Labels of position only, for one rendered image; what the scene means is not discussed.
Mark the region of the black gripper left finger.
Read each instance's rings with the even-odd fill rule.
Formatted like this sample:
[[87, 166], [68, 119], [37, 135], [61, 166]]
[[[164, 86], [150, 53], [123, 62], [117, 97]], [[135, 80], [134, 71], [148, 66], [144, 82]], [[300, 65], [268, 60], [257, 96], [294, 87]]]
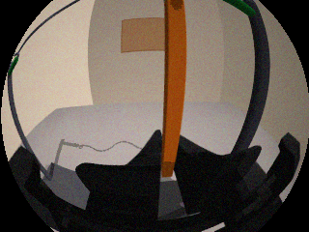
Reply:
[[150, 140], [144, 144], [143, 150], [127, 165], [84, 162], [74, 170], [88, 190], [150, 197], [152, 213], [158, 215], [161, 166], [162, 132], [161, 129], [155, 129]]

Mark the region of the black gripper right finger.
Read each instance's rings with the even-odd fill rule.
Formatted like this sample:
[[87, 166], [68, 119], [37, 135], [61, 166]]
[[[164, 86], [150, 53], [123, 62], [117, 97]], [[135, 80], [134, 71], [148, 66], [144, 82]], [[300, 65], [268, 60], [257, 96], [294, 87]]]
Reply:
[[221, 156], [179, 135], [174, 173], [186, 213], [200, 213], [200, 205], [210, 196], [223, 175], [256, 161], [260, 151], [262, 147], [252, 146]]

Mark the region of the orange handle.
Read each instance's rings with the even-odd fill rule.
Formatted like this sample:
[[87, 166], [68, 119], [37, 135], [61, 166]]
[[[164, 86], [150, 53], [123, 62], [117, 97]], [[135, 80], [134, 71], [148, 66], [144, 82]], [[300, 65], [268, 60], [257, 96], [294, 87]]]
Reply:
[[173, 177], [183, 116], [186, 78], [184, 0], [165, 3], [165, 97], [163, 97], [161, 177]]

